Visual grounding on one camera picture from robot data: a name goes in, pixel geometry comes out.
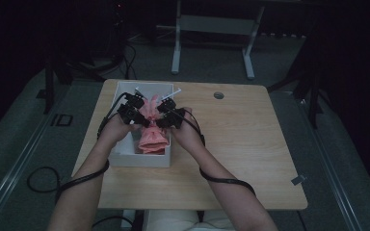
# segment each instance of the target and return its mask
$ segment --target white pants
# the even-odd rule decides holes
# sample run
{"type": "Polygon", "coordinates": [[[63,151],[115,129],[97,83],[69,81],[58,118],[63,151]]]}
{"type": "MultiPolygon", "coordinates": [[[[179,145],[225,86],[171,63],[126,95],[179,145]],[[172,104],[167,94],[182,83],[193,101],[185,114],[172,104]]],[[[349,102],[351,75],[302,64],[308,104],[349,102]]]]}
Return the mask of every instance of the white pants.
{"type": "Polygon", "coordinates": [[[194,228],[235,230],[223,210],[205,211],[199,222],[197,211],[145,210],[143,231],[185,231],[194,228]]]}

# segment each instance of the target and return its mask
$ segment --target forearm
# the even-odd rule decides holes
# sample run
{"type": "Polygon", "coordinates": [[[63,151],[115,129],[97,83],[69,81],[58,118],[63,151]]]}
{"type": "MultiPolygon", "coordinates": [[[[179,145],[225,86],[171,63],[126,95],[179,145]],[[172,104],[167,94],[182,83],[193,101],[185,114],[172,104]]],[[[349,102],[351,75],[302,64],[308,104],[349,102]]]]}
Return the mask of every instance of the forearm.
{"type": "MultiPolygon", "coordinates": [[[[97,143],[72,179],[101,170],[111,147],[97,143]]],[[[60,196],[48,230],[91,230],[101,194],[103,175],[65,190],[60,196]]]]}
{"type": "MultiPolygon", "coordinates": [[[[192,152],[199,167],[209,176],[236,179],[206,148],[192,152]]],[[[237,230],[277,230],[267,211],[249,189],[240,185],[208,183],[237,230]]]]}

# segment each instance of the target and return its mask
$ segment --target dark floor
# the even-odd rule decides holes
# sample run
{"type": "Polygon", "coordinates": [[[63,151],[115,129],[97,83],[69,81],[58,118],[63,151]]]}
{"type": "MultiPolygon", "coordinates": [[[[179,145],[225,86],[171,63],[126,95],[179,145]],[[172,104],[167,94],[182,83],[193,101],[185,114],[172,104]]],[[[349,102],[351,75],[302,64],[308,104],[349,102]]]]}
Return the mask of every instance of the dark floor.
{"type": "MultiPolygon", "coordinates": [[[[157,44],[146,39],[131,39],[136,49],[131,78],[139,80],[187,81],[271,86],[287,73],[302,39],[259,37],[251,54],[256,78],[247,80],[242,54],[234,46],[191,44],[182,47],[178,75],[171,75],[173,47],[170,37],[157,44]]],[[[127,48],[130,60],[133,51],[127,48]]],[[[106,78],[123,79],[124,65],[103,73],[106,78]]],[[[271,211],[280,230],[370,230],[370,179],[360,161],[347,132],[337,115],[320,101],[323,113],[317,115],[319,129],[314,131],[306,120],[307,106],[293,98],[294,84],[270,94],[284,137],[286,138],[297,172],[306,177],[303,182],[308,207],[303,211],[271,211]],[[328,155],[330,166],[323,154],[328,155]],[[342,191],[331,181],[336,177],[342,191]],[[342,207],[342,200],[351,207],[342,207]]],[[[74,167],[81,143],[90,122],[101,84],[76,78],[71,86],[56,85],[56,105],[52,114],[43,115],[44,101],[36,94],[44,88],[43,72],[32,79],[18,96],[0,122],[0,184],[24,147],[31,145],[41,123],[51,121],[54,114],[72,115],[69,127],[45,124],[39,142],[29,158],[18,166],[19,178],[9,186],[0,200],[0,230],[42,230],[46,227],[54,207],[54,194],[40,194],[26,186],[27,176],[37,167],[52,166],[64,181],[74,167]]],[[[54,185],[50,173],[36,179],[37,186],[54,185]]],[[[99,210],[98,218],[119,215],[118,210],[99,210]]],[[[118,230],[119,222],[110,221],[97,230],[118,230]]]]}

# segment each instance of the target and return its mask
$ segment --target pink fabric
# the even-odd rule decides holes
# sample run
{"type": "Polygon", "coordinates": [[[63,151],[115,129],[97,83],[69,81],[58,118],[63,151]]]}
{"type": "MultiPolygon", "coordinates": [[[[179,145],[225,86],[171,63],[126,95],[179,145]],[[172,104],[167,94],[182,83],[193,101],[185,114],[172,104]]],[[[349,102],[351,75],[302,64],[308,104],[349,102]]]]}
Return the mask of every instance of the pink fabric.
{"type": "Polygon", "coordinates": [[[139,148],[143,150],[145,154],[163,154],[165,146],[169,144],[166,138],[166,131],[157,127],[155,124],[155,120],[160,118],[160,114],[157,110],[157,99],[158,95],[152,96],[150,102],[144,99],[144,105],[139,110],[146,119],[151,121],[149,127],[143,127],[139,143],[139,148]]]}

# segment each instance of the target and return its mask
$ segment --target human arm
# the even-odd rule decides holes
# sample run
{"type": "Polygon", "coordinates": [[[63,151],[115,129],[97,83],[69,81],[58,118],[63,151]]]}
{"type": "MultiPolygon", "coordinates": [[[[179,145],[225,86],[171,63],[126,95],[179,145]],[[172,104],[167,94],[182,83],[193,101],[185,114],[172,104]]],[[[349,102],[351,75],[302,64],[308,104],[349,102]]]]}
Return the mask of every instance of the human arm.
{"type": "MultiPolygon", "coordinates": [[[[188,113],[185,118],[195,124],[188,113]]],[[[178,143],[197,161],[200,169],[214,178],[236,179],[205,148],[197,131],[183,121],[180,129],[172,129],[178,143]]],[[[260,201],[248,188],[240,185],[208,181],[236,230],[278,230],[260,201]]]]}
{"type": "MultiPolygon", "coordinates": [[[[104,127],[83,165],[72,179],[77,179],[104,167],[111,149],[136,125],[126,125],[119,115],[113,116],[104,127]]],[[[48,230],[91,230],[101,194],[103,174],[64,191],[60,196],[48,230]]]]}

